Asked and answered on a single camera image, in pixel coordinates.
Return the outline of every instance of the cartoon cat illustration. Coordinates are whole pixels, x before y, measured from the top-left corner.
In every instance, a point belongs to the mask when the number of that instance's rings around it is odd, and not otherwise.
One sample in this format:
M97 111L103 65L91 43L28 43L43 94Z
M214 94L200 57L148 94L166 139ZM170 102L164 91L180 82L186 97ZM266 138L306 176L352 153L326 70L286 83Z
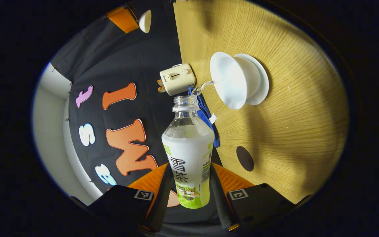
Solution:
M186 193L185 193L185 188L184 188L184 187L180 187L180 186L178 186L178 192L179 192L180 195L185 195L185 194L186 194Z
M199 197L200 196L200 194L195 193L195 188L193 188L193 189L187 189L186 194L187 195L191 195L192 197Z

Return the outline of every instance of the blue towel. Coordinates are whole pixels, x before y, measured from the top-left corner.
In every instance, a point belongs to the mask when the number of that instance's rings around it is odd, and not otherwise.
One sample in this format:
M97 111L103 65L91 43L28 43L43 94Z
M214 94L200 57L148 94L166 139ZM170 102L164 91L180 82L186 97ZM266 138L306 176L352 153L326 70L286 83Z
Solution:
M189 89L188 90L188 95L191 95L191 92L195 88L194 87L188 87L188 89ZM197 111L198 117L200 117L201 120L203 120L207 124L207 126L209 126L213 130L213 132L215 133L215 142L213 143L213 145L216 148L220 147L220 141L218 139L217 128L209 120L209 118L212 116L212 114L210 114L209 108L207 107L207 104L206 104L206 101L204 100L203 95L200 94L199 96L197 96L197 100L198 100L198 105L200 107L200 110Z

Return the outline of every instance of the wood grain surface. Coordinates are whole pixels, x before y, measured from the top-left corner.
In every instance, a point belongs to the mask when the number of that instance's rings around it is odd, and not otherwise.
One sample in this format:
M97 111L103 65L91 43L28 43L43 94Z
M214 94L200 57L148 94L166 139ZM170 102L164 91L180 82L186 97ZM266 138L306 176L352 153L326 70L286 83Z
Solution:
M277 15L243 0L174 3L183 63L197 84L211 80L215 52L249 54L269 76L259 105L229 109L213 86L203 95L215 122L223 166L254 184L268 183L297 203L313 194L338 162L348 129L346 93L337 71L303 32ZM254 159L246 171L236 148Z

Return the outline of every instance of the bottle label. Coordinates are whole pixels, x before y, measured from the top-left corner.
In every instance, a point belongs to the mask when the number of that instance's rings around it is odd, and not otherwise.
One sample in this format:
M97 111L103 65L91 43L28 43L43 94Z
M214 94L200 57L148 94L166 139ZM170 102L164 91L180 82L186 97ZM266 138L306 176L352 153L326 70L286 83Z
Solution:
M179 203L187 208L201 208L210 199L212 141L208 138L162 139L175 178Z

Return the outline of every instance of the clear water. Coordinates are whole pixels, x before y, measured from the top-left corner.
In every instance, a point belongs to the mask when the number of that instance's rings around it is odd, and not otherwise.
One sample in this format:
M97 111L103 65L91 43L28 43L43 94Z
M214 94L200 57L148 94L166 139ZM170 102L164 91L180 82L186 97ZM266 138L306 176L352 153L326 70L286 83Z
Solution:
M196 87L192 92L191 92L191 95L195 95L195 96L199 96L206 87L208 86L211 86L213 84L215 84L216 81L208 81L208 82L205 82L201 85L199 85L198 87Z

